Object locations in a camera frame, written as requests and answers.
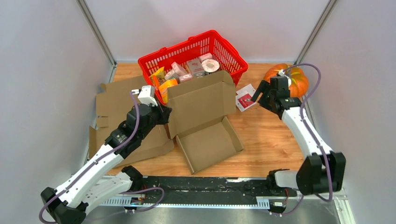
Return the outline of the brown cardboard box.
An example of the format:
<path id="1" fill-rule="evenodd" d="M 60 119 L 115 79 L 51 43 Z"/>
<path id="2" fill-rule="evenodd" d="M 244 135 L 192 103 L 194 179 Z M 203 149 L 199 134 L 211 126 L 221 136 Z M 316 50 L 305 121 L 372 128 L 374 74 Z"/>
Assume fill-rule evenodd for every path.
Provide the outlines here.
<path id="1" fill-rule="evenodd" d="M 168 129 L 191 174 L 232 157 L 244 146 L 227 116 L 236 112 L 231 75 L 217 71 L 168 88 Z"/>

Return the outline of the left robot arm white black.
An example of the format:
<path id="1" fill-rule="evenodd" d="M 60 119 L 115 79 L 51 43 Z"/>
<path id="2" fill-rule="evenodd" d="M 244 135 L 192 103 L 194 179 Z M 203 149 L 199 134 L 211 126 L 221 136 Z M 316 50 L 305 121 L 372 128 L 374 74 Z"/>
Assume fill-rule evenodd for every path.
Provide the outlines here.
<path id="1" fill-rule="evenodd" d="M 164 105 L 135 104 L 122 121 L 105 139 L 99 151 L 69 180 L 56 188 L 41 192 L 46 211 L 54 224 L 80 224 L 103 202 L 117 194 L 144 194 L 142 174 L 132 166 L 124 167 L 116 176 L 100 183 L 101 178 L 141 146 L 154 127 L 169 121 L 172 109 Z"/>

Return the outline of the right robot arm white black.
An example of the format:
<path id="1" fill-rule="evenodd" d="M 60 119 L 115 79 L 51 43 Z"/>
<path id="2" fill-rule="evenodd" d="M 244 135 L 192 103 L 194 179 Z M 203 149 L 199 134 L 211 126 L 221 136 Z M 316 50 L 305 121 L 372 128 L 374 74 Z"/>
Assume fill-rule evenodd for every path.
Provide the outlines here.
<path id="1" fill-rule="evenodd" d="M 342 152 L 334 152 L 313 127 L 299 98 L 292 98 L 286 77 L 262 80 L 251 100 L 276 114 L 290 129 L 304 155 L 298 171 L 277 169 L 270 171 L 267 191 L 276 196 L 285 188 L 300 191 L 304 196 L 334 192 L 342 188 L 346 158 Z"/>

